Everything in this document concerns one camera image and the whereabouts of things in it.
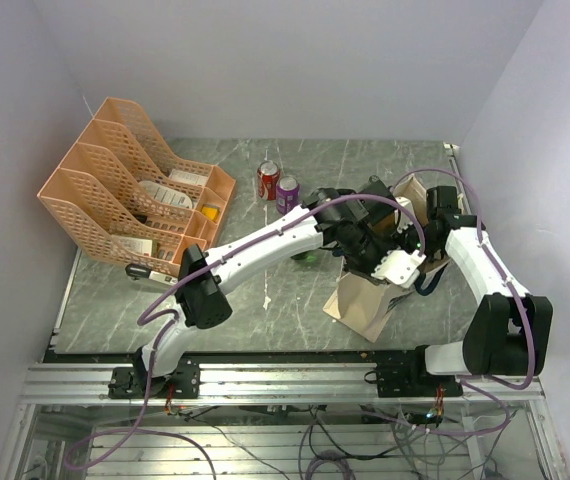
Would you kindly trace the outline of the green Perrier glass bottle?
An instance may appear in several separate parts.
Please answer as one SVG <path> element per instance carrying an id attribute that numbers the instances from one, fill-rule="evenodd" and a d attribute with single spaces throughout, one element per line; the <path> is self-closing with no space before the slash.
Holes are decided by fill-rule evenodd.
<path id="1" fill-rule="evenodd" d="M 292 256 L 291 259 L 301 262 L 314 262 L 316 260 L 316 255 L 311 252 L 303 252 Z"/>

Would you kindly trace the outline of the cream canvas tote bag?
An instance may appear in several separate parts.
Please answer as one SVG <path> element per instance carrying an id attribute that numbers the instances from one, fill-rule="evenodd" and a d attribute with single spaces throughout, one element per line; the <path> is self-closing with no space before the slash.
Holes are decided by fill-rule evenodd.
<path id="1" fill-rule="evenodd" d="M 415 174 L 403 179 L 393 193 L 401 205 L 412 207 L 422 226 L 427 225 L 427 190 Z M 393 309 L 415 292 L 414 286 L 374 285 L 355 274 L 342 273 L 323 311 L 369 342 L 375 342 Z"/>

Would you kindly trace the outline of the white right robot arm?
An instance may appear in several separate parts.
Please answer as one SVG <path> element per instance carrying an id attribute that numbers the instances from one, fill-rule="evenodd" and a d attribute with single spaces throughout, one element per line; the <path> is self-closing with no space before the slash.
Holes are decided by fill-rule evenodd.
<path id="1" fill-rule="evenodd" d="M 421 346 L 420 362 L 405 373 L 415 394 L 430 394 L 441 376 L 522 376 L 527 382 L 545 365 L 553 307 L 531 294 L 511 274 L 493 248 L 477 215 L 459 206 L 453 186 L 408 194 L 425 235 L 426 263 L 414 282 L 421 296 L 431 294 L 442 276 L 442 263 L 455 264 L 477 304 L 461 341 Z"/>

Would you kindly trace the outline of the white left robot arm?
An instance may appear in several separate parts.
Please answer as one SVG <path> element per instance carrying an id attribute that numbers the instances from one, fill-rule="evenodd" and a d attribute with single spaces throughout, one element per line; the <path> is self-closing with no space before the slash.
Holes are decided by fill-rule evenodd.
<path id="1" fill-rule="evenodd" d="M 136 351 L 135 387 L 147 397 L 161 395 L 196 334 L 231 317 L 228 294 L 285 259 L 328 248 L 341 253 L 349 268 L 370 276 L 393 247 L 387 231 L 395 225 L 398 207 L 380 181 L 362 192 L 319 188 L 279 220 L 239 240 L 207 251 L 187 248 L 177 282 L 160 297 L 174 297 L 174 307 L 161 309 L 154 302 L 137 321 L 145 326 L 166 320 Z"/>

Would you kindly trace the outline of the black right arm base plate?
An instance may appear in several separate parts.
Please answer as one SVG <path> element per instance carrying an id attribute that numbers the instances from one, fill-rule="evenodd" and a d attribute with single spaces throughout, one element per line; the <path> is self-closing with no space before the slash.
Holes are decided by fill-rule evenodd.
<path id="1" fill-rule="evenodd" d="M 423 367 L 409 364 L 377 364 L 364 374 L 364 381 L 376 388 L 378 397 L 388 398 L 445 398 L 460 397 L 463 388 L 451 375 L 432 375 Z"/>

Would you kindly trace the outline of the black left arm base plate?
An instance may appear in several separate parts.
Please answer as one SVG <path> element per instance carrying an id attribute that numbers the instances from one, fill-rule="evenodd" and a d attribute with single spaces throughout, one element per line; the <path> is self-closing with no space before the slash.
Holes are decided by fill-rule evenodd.
<path id="1" fill-rule="evenodd" d="M 149 398 L 195 399 L 199 395 L 201 369 L 192 360 L 180 360 L 168 376 L 151 379 Z M 118 400 L 143 399 L 147 373 L 136 367 L 118 367 L 112 371 L 108 397 Z"/>

